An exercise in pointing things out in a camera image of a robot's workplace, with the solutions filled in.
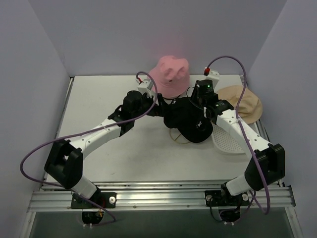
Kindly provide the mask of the pink bucket hat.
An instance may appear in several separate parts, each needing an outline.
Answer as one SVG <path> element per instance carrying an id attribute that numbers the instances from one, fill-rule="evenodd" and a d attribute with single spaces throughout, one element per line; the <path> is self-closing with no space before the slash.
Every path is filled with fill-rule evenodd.
<path id="1" fill-rule="evenodd" d="M 167 99 L 180 96 L 190 85 L 189 63 L 185 58 L 164 56 L 149 75 L 155 81 L 158 93 Z"/>

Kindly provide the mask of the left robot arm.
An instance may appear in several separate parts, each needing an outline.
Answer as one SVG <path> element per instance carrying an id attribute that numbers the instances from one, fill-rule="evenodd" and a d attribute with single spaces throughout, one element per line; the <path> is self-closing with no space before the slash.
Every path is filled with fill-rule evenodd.
<path id="1" fill-rule="evenodd" d="M 154 105 L 155 97 L 149 92 L 129 91 L 123 104 L 91 132 L 76 136 L 74 140 L 54 142 L 44 166 L 45 172 L 62 187 L 82 195 L 82 202 L 87 207 L 96 207 L 100 195 L 97 186 L 83 175 L 84 159 L 110 140 L 130 131 L 135 120 L 148 114 Z"/>

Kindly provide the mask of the beige bucket hat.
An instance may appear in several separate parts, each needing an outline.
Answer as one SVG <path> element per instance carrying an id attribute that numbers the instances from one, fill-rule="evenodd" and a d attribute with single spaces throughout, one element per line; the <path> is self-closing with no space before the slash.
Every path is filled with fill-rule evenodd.
<path id="1" fill-rule="evenodd" d="M 219 99 L 226 100 L 233 107 L 236 107 L 242 90 L 243 86 L 234 85 L 219 89 L 217 94 Z M 252 124 L 260 119 L 262 113 L 263 106 L 261 101 L 253 92 L 246 88 L 238 107 L 239 116 L 247 124 Z"/>

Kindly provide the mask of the black baseball cap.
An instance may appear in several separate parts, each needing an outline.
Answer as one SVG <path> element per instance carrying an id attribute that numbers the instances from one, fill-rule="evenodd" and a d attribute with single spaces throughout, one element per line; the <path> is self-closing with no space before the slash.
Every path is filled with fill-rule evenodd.
<path id="1" fill-rule="evenodd" d="M 164 125 L 169 129 L 177 129 L 188 141 L 201 143 L 211 136 L 212 123 L 187 97 L 174 99 L 168 104 L 159 94 L 158 105 Z"/>

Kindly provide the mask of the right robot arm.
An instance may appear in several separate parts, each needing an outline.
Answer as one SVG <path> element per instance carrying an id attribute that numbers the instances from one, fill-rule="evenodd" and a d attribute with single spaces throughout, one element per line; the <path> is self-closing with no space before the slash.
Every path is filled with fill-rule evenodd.
<path id="1" fill-rule="evenodd" d="M 189 101 L 200 114 L 227 132 L 250 161 L 245 172 L 226 182 L 220 199 L 230 205 L 249 190 L 268 190 L 268 185 L 285 177 L 285 150 L 256 133 L 227 100 L 220 100 L 210 79 L 197 80 Z"/>

